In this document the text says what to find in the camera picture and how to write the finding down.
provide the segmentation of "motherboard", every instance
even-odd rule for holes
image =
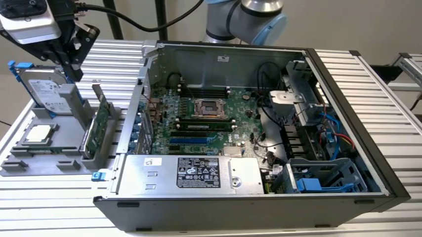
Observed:
[[[255,145],[263,128],[251,93],[247,89],[206,93],[189,89],[186,94],[154,89],[153,154],[265,157],[265,148]]]

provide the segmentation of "white wall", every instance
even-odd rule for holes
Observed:
[[[167,19],[198,0],[167,0]],[[118,0],[118,9],[144,26],[157,26],[153,0]],[[285,0],[287,29],[277,45],[358,50],[370,63],[389,63],[398,52],[422,52],[422,0]],[[206,32],[207,6],[169,28],[171,40],[199,41]],[[131,40],[158,39],[124,25]]]

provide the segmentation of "blue latch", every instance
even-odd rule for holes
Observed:
[[[107,176],[107,173],[103,173],[103,172],[94,172],[94,173],[92,173],[92,176],[91,176],[91,181],[92,181],[92,182],[102,182],[102,181],[106,181],[106,176]]]
[[[297,181],[298,190],[301,192],[321,192],[322,187],[318,179],[299,179]]]
[[[26,63],[26,62],[19,63],[19,64],[16,65],[16,68],[31,69],[31,68],[34,68],[34,63]]]

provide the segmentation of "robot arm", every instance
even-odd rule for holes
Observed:
[[[0,0],[0,34],[43,61],[62,65],[70,80],[79,82],[100,30],[80,24],[74,0]]]
[[[281,36],[287,17],[282,0],[209,0],[205,42],[229,43],[235,38],[254,45],[271,45]]]

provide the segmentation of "blue clip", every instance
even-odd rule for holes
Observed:
[[[16,78],[18,82],[22,82],[20,76],[19,76],[16,68],[15,68],[15,64],[16,64],[15,61],[10,61],[10,63],[7,64],[8,65],[8,69],[12,72],[12,74],[15,75],[15,78]]]
[[[91,176],[91,181],[92,182],[102,182],[106,181],[106,173],[102,172],[94,172]]]
[[[34,63],[19,63],[18,65],[16,65],[16,68],[22,68],[22,69],[31,69],[31,68],[34,68]]]

